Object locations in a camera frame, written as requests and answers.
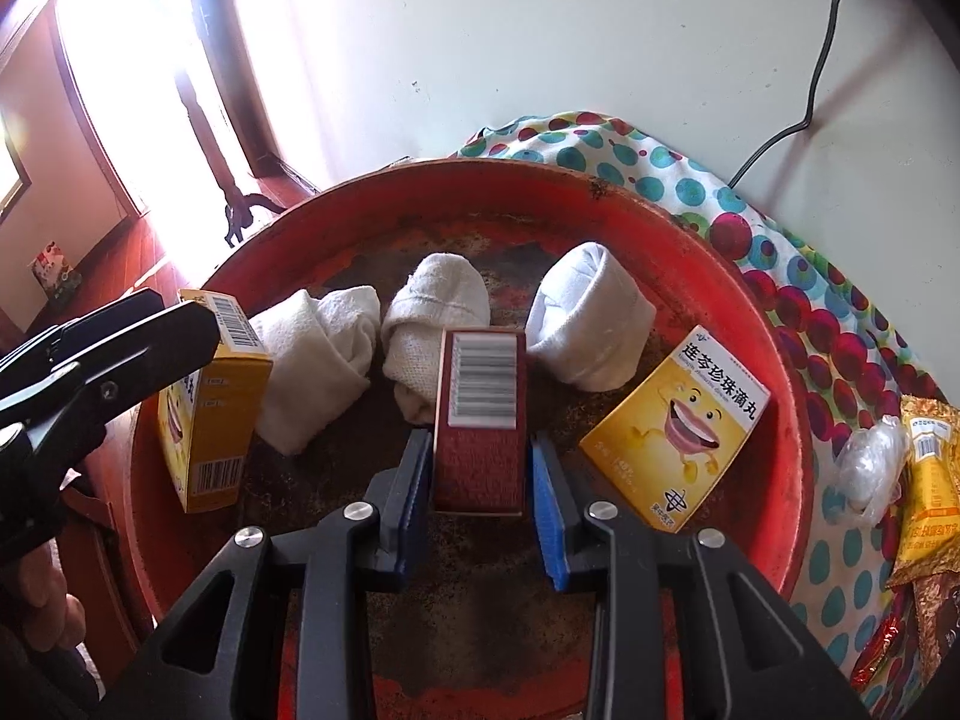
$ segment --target polka dot cloth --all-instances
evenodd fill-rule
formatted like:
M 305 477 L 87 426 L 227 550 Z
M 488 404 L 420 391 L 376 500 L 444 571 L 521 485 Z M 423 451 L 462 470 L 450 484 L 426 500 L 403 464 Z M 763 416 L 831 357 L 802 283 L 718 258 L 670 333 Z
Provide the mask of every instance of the polka dot cloth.
M 522 117 L 485 128 L 458 152 L 522 159 L 597 175 L 669 211 L 735 264 L 806 384 L 813 433 L 815 503 L 800 579 L 790 599 L 846 675 L 870 655 L 890 615 L 906 635 L 861 698 L 874 717 L 899 717 L 920 690 L 912 603 L 883 589 L 899 538 L 899 508 L 874 529 L 837 521 L 843 497 L 834 460 L 858 427 L 899 413 L 901 392 L 943 398 L 884 315 L 819 252 L 748 205 L 709 170 L 632 124 L 587 111 Z

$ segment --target folded white cloth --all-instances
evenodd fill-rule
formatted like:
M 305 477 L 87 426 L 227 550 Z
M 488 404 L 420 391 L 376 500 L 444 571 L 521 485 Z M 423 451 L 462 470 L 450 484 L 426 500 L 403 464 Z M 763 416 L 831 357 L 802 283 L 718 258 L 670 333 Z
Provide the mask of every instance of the folded white cloth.
M 373 287 L 321 300 L 300 290 L 251 325 L 274 358 L 256 432 L 277 452 L 296 455 L 370 386 L 380 301 Z
M 637 372 L 656 309 L 599 244 L 582 244 L 547 271 L 527 317 L 527 354 L 565 384 L 617 389 Z
M 397 382 L 403 417 L 432 423 L 437 408 L 440 342 L 445 327 L 489 327 L 483 276 L 457 254 L 431 254 L 416 266 L 383 319 L 383 375 Z

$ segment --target dark red box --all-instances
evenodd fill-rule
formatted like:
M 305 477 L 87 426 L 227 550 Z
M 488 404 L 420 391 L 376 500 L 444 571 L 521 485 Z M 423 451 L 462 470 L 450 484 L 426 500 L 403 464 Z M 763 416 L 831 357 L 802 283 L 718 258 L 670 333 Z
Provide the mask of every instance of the dark red box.
M 512 328 L 443 332 L 433 447 L 434 511 L 523 514 L 526 346 L 523 331 Z

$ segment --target yellow medicine box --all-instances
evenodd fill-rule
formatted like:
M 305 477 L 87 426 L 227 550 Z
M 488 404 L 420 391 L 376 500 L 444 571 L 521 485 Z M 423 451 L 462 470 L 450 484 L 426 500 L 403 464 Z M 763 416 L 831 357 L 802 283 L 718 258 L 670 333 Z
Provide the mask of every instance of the yellow medicine box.
M 220 344 L 209 365 L 160 393 L 163 455 L 184 512 L 236 503 L 244 458 L 272 361 L 231 295 L 180 290 L 216 314 Z
M 580 448 L 650 525 L 674 533 L 720 481 L 769 400 L 698 325 Z

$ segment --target black cable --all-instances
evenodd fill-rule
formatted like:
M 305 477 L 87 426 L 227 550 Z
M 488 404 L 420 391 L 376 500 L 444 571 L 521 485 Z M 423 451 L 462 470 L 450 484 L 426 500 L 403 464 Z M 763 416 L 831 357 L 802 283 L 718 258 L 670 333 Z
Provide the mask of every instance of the black cable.
M 810 124 L 813 122 L 813 103 L 817 95 L 817 84 L 820 82 L 820 74 L 824 71 L 824 65 L 827 64 L 827 57 L 829 56 L 830 46 L 833 45 L 833 33 L 837 28 L 837 12 L 840 10 L 840 1 L 841 0 L 831 0 L 830 1 L 830 15 L 827 20 L 827 36 L 824 37 L 824 45 L 820 50 L 820 56 L 817 57 L 817 64 L 813 68 L 813 78 L 810 79 L 810 92 L 806 97 L 806 113 L 803 115 L 803 119 L 796 124 L 793 124 L 792 127 L 787 127 L 782 129 L 780 132 L 776 133 L 769 141 L 763 144 L 760 148 L 754 152 L 754 155 L 743 163 L 743 167 L 736 172 L 736 175 L 730 180 L 728 186 L 733 189 L 737 183 L 743 178 L 743 175 L 747 170 L 750 170 L 754 162 L 757 162 L 761 156 L 767 151 L 770 146 L 774 146 L 775 143 L 779 143 L 784 138 L 788 138 L 791 135 L 796 135 L 798 132 L 801 132 L 807 129 Z

